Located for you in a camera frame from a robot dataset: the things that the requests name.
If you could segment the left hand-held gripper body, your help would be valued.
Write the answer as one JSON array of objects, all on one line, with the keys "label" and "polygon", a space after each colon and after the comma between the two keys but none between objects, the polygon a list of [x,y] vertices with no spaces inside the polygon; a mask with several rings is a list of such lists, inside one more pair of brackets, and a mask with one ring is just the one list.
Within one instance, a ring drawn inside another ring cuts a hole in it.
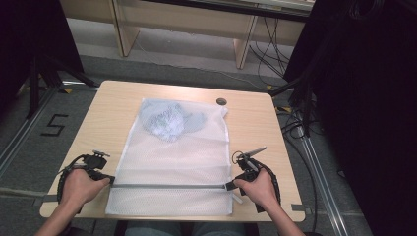
[{"label": "left hand-held gripper body", "polygon": [[107,163],[106,156],[109,157],[109,154],[98,150],[83,156],[83,163],[86,165],[85,171],[92,180],[97,181],[108,178],[108,175],[101,173],[101,170]]}]

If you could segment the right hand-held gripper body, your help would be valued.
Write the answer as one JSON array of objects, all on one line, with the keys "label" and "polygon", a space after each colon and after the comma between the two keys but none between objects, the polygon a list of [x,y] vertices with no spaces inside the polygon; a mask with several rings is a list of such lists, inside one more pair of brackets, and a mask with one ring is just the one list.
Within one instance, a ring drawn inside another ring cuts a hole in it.
[{"label": "right hand-held gripper body", "polygon": [[242,173],[236,176],[236,179],[252,182],[258,177],[262,165],[254,159],[254,155],[265,149],[266,147],[260,147],[247,152],[235,151],[233,153],[232,162],[242,170]]}]

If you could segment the white mesh laundry bag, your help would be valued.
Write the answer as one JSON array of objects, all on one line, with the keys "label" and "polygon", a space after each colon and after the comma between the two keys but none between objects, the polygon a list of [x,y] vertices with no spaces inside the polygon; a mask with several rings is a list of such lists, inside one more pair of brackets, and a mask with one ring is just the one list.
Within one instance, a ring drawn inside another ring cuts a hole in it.
[{"label": "white mesh laundry bag", "polygon": [[110,188],[105,212],[130,216],[216,216],[233,211],[227,108],[180,102],[204,113],[204,127],[166,142],[147,132],[140,111],[130,130]]}]

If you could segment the person's right hand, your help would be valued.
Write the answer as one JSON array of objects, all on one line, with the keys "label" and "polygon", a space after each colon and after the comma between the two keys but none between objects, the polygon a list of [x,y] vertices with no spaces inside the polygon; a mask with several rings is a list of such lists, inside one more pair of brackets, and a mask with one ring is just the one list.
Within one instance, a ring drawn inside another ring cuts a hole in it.
[{"label": "person's right hand", "polygon": [[235,179],[233,183],[241,188],[252,202],[261,206],[265,211],[279,206],[271,178],[264,168],[260,170],[258,177],[252,182]]}]

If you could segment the person's left hand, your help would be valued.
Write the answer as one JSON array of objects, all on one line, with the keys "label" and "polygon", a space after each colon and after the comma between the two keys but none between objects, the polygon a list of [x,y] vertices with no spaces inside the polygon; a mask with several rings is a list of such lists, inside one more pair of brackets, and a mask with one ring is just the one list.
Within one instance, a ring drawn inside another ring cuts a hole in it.
[{"label": "person's left hand", "polygon": [[84,169],[72,170],[65,181],[60,204],[71,203],[82,208],[84,204],[92,201],[108,185],[107,179],[92,180]]}]

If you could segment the person's legs in jeans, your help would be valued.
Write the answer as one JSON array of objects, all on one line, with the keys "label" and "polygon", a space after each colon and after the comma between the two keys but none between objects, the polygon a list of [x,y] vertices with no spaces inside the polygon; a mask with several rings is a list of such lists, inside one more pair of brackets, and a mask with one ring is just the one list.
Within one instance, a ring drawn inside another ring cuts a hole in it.
[{"label": "person's legs in jeans", "polygon": [[[134,221],[128,224],[125,236],[185,236],[187,229],[174,221]],[[190,236],[246,236],[243,223],[196,222],[190,230]]]}]

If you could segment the grey-blue garment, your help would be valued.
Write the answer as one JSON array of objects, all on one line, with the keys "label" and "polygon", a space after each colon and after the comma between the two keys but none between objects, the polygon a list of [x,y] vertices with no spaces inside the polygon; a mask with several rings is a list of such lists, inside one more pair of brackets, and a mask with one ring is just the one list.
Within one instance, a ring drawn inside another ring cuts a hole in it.
[{"label": "grey-blue garment", "polygon": [[144,100],[139,115],[143,128],[166,142],[200,131],[207,120],[204,113],[189,112],[180,102],[161,99]]}]

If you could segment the black metal stand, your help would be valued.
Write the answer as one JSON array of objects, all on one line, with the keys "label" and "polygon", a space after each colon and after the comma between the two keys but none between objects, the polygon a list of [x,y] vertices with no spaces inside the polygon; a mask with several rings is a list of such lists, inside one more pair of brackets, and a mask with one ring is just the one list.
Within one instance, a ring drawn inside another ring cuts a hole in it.
[{"label": "black metal stand", "polygon": [[49,88],[61,89],[63,81],[58,75],[59,71],[64,71],[91,88],[97,88],[98,83],[89,79],[82,72],[77,71],[73,67],[64,62],[46,55],[35,55],[30,62],[30,109],[28,118],[32,118],[40,106],[40,86],[39,79],[43,79]]},{"label": "black metal stand", "polygon": [[311,99],[313,97],[309,77],[301,75],[294,81],[289,82],[280,88],[269,91],[268,94],[271,97],[275,97],[289,89],[293,89],[289,98],[289,103],[292,107],[299,108],[302,111],[302,117],[300,118],[301,127],[304,130],[304,136],[309,138],[310,115],[312,111]]}]

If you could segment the black curtain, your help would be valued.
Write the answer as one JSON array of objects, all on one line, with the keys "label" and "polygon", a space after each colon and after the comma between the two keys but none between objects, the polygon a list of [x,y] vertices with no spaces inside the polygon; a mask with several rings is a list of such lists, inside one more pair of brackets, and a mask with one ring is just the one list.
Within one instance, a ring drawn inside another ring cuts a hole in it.
[{"label": "black curtain", "polygon": [[286,70],[374,236],[417,236],[417,0],[316,0]]},{"label": "black curtain", "polygon": [[60,0],[0,0],[0,113],[41,54],[84,70]]}]

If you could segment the light wooden shelf unit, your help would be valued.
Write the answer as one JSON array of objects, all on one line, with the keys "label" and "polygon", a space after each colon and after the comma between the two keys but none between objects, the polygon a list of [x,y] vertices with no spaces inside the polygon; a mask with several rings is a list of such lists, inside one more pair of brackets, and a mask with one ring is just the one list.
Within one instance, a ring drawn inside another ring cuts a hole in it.
[{"label": "light wooden shelf unit", "polygon": [[242,69],[252,41],[296,44],[304,23],[148,0],[60,0],[68,18],[114,26],[119,54],[126,57],[140,29],[173,30],[233,40],[236,67]]}]

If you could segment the aluminium floor rail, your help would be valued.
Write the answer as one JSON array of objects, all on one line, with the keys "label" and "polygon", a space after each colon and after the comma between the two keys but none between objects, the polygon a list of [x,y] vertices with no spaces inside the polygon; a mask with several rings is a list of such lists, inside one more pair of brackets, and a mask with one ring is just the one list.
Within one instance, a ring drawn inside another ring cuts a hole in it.
[{"label": "aluminium floor rail", "polygon": [[16,157],[24,142],[34,129],[41,115],[44,113],[45,107],[57,92],[57,88],[49,88],[45,92],[39,102],[38,108],[33,112],[30,118],[27,118],[23,122],[22,126],[13,136],[13,139],[2,149],[0,152],[0,177],[2,177],[6,172],[7,168],[12,163],[13,159]]},{"label": "aluminium floor rail", "polygon": [[341,211],[339,210],[335,197],[329,187],[313,143],[306,135],[306,132],[302,127],[299,127],[297,132],[301,136],[302,146],[307,155],[307,162],[312,170],[318,190],[321,193],[322,201],[328,213],[328,218],[334,230],[335,236],[349,236],[344,218],[341,215]]}]

